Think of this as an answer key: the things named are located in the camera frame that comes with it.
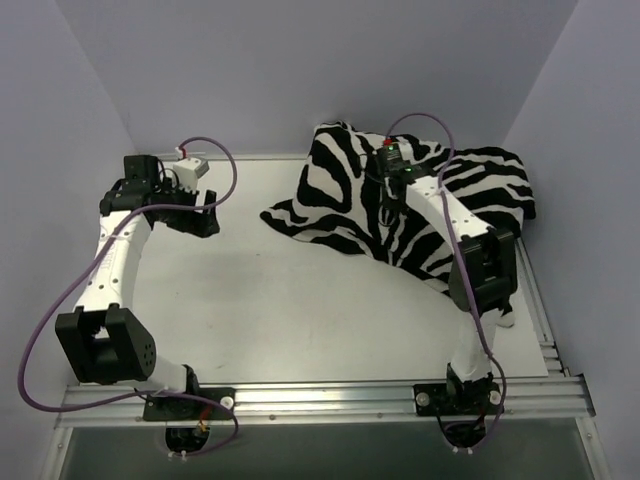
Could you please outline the zebra print pillowcase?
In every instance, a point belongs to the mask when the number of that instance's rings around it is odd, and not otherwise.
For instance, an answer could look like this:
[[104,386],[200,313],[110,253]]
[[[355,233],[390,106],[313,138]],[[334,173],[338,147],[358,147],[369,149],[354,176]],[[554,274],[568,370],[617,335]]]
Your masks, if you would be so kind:
[[[519,237],[536,216],[534,193],[521,158],[504,148],[461,149],[451,155],[436,141],[404,133],[411,163],[443,170],[444,184],[473,214]],[[366,255],[398,267],[446,294],[452,249],[421,215],[382,205],[375,155],[384,135],[336,121],[316,126],[292,197],[261,212],[278,233],[327,246],[344,255]]]

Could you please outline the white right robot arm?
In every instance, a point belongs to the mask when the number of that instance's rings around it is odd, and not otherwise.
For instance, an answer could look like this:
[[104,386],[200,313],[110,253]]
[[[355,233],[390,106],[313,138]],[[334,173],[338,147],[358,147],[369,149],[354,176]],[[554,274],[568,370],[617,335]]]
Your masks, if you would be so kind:
[[462,320],[443,391],[450,409],[467,412],[492,389],[497,325],[517,290],[514,235],[472,213],[435,174],[405,166],[380,177],[385,203],[419,214],[452,251],[448,292]]

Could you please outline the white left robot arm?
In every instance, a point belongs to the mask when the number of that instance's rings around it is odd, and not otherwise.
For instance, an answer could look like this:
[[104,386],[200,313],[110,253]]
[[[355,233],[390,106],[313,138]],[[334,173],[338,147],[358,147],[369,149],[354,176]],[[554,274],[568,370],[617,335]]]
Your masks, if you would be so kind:
[[130,155],[123,163],[123,178],[99,204],[97,264],[73,311],[58,315],[55,332],[79,382],[169,391],[166,408],[190,419],[202,405],[197,377],[188,365],[158,354],[153,336],[134,314],[133,298],[155,224],[199,238],[219,232],[215,211],[195,208],[198,182],[209,166],[186,157],[167,175],[152,155]]

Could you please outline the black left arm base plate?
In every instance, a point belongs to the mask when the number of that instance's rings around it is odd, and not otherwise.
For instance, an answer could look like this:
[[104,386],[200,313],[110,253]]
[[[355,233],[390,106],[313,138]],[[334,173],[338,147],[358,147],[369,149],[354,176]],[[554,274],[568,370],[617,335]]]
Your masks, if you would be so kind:
[[233,410],[236,389],[232,387],[201,387],[199,400],[169,397],[146,399],[143,420],[147,422],[179,422],[196,420],[230,420],[222,408]]

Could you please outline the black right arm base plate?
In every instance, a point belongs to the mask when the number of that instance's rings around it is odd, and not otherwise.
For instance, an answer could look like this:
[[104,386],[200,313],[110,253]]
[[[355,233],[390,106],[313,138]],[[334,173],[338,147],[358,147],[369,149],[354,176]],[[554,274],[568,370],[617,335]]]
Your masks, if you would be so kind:
[[499,387],[493,381],[465,382],[461,387],[448,382],[418,383],[412,389],[416,414],[422,417],[478,417],[501,411]]

